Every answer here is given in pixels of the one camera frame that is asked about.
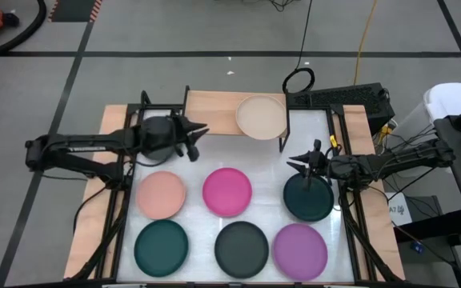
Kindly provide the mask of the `purple plate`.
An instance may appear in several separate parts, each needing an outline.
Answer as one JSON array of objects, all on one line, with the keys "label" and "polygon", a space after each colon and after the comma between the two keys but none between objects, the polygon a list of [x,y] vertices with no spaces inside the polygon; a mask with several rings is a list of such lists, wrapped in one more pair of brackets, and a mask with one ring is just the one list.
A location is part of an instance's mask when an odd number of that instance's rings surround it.
[{"label": "purple plate", "polygon": [[273,241],[276,267],[298,282],[317,278],[326,268],[328,250],[321,234],[305,224],[284,226]]}]

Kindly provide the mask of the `beige plate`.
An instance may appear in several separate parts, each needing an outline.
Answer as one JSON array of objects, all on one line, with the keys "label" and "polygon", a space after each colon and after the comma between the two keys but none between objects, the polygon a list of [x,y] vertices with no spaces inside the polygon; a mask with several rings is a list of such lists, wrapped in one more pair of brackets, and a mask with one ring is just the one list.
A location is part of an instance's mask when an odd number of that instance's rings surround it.
[{"label": "beige plate", "polygon": [[242,100],[235,117],[239,129],[257,140],[278,138],[287,129],[286,107],[271,96],[257,94]]}]

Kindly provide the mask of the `salmon pink plate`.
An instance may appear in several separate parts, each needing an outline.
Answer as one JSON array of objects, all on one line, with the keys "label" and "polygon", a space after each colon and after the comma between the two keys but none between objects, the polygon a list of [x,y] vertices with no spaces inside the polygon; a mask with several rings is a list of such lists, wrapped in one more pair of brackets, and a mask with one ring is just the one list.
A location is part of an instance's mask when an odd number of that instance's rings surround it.
[{"label": "salmon pink plate", "polygon": [[136,203],[147,218],[161,220],[177,214],[186,199],[186,186],[182,179],[169,171],[157,171],[146,176],[139,184]]}]

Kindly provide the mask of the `dark grey plate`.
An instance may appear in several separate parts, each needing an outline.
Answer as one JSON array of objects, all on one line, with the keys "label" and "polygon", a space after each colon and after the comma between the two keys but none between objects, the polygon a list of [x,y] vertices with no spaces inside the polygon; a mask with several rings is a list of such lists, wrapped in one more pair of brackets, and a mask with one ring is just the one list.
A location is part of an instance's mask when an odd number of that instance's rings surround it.
[{"label": "dark grey plate", "polygon": [[267,237],[251,222],[232,222],[218,233],[214,256],[229,276],[252,278],[262,271],[269,258]]}]

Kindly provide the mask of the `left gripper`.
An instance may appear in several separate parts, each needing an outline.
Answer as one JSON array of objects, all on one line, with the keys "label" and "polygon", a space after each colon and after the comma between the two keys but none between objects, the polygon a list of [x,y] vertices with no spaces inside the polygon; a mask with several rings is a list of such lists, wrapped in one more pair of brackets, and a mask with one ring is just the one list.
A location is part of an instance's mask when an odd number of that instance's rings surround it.
[{"label": "left gripper", "polygon": [[208,131],[207,124],[191,122],[182,115],[147,118],[139,130],[139,152],[151,160],[166,162],[174,154],[182,157],[179,146],[184,144],[188,158],[194,162],[199,157],[195,143]]}]

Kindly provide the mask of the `dark teal plate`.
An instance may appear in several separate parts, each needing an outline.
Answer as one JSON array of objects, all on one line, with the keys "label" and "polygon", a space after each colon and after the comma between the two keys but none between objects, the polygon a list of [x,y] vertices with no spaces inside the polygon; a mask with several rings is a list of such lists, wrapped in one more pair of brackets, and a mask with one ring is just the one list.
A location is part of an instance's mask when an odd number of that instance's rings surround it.
[{"label": "dark teal plate", "polygon": [[304,222],[323,220],[333,210],[334,192],[324,178],[307,179],[301,174],[291,176],[283,187],[283,201],[289,212]]}]

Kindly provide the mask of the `emerald green plate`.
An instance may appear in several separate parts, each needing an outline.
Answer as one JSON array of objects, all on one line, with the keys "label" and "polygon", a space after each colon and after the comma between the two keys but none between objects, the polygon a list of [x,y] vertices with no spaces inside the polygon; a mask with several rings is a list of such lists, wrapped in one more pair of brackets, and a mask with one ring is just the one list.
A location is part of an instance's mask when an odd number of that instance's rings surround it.
[{"label": "emerald green plate", "polygon": [[171,220],[158,220],[145,226],[134,243],[138,268],[151,277],[173,274],[185,262],[189,242],[185,230]]}]

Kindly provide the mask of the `magenta plate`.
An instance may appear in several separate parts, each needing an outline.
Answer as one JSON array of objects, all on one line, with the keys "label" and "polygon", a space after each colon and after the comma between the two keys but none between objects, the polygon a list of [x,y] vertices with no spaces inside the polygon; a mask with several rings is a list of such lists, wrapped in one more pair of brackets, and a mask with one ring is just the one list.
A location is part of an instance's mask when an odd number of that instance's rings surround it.
[{"label": "magenta plate", "polygon": [[202,185],[202,199],[207,208],[223,218],[241,214],[250,204],[252,185],[249,178],[235,168],[220,168],[207,176]]}]

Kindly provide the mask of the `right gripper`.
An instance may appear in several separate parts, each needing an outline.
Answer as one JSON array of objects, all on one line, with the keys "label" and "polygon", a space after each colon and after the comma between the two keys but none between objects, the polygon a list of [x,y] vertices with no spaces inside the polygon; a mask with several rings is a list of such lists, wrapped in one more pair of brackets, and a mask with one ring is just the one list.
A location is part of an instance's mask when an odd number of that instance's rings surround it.
[{"label": "right gripper", "polygon": [[313,149],[305,154],[290,157],[290,160],[304,162],[308,166],[287,162],[287,165],[294,168],[304,178],[304,188],[309,190],[312,179],[316,176],[325,176],[328,180],[335,179],[343,181],[351,189],[359,188],[359,163],[352,157],[334,157],[329,159],[321,152],[321,141],[314,140]]}]

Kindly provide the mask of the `black mat with striped edge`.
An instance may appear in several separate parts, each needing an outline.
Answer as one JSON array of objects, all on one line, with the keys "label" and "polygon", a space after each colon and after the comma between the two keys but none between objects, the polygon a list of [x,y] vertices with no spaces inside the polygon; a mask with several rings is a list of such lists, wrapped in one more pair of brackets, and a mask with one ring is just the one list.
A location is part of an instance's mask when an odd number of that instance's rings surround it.
[{"label": "black mat with striped edge", "polygon": [[94,22],[103,0],[56,0],[50,22]]}]

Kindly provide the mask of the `white labelled box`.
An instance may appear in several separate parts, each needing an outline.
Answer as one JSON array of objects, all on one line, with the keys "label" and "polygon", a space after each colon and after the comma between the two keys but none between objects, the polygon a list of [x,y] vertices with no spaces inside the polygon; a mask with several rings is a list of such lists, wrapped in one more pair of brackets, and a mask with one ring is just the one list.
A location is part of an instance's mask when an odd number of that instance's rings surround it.
[{"label": "white labelled box", "polygon": [[388,200],[391,221],[397,226],[412,223],[411,213],[404,194],[395,195],[394,192],[386,192],[385,195]]}]

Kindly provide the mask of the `white chair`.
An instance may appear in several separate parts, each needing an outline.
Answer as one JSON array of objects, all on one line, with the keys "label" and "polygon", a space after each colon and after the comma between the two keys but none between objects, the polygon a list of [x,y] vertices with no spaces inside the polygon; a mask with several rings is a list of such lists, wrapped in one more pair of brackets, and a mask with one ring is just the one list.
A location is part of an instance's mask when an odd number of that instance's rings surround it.
[{"label": "white chair", "polygon": [[461,83],[442,83],[430,88],[423,95],[423,103],[430,124],[446,116],[461,114]]}]

